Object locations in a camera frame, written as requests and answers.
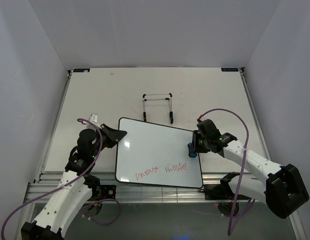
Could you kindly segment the blue bone-shaped whiteboard eraser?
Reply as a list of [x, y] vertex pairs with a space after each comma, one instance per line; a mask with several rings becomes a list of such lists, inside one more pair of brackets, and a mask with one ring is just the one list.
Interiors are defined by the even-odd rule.
[[191, 142], [188, 143], [187, 147], [188, 147], [188, 156], [189, 156], [190, 158], [195, 158], [195, 157], [197, 157], [198, 154], [194, 151], [193, 145], [192, 145]]

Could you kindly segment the white whiteboard black frame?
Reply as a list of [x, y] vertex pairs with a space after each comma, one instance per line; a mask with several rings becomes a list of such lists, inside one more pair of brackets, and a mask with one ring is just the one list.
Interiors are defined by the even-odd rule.
[[200, 189], [200, 158], [190, 158], [190, 130], [122, 117], [126, 131], [116, 151], [115, 179], [123, 184]]

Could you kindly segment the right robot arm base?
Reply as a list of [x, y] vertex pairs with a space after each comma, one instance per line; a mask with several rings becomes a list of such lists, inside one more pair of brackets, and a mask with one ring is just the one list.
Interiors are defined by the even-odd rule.
[[218, 184], [205, 184], [198, 192], [203, 193], [205, 200], [227, 200], [228, 202], [218, 202], [217, 208], [219, 212], [230, 217], [231, 209], [234, 203], [234, 192], [229, 187], [230, 180], [238, 177], [238, 172], [230, 172], [225, 175]]

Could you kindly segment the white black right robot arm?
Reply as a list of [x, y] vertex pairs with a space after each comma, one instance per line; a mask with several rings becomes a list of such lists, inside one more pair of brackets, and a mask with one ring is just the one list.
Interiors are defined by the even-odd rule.
[[221, 134], [212, 120], [199, 120], [188, 145], [189, 156], [215, 153], [244, 167], [252, 178], [238, 172], [225, 175], [218, 185], [207, 193], [216, 198], [231, 199], [245, 196], [265, 203], [278, 217], [285, 219], [305, 204], [310, 196], [302, 176], [292, 164], [272, 162], [244, 145], [232, 134]]

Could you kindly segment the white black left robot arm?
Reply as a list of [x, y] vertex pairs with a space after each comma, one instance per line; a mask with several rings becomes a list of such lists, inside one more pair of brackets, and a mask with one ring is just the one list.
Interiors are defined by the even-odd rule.
[[75, 216], [82, 210], [115, 202], [107, 196], [107, 188], [91, 175], [101, 151], [113, 148], [127, 135], [124, 130], [92, 123], [79, 133], [77, 145], [71, 150], [65, 171], [50, 199], [32, 222], [21, 228], [23, 240], [62, 240]]

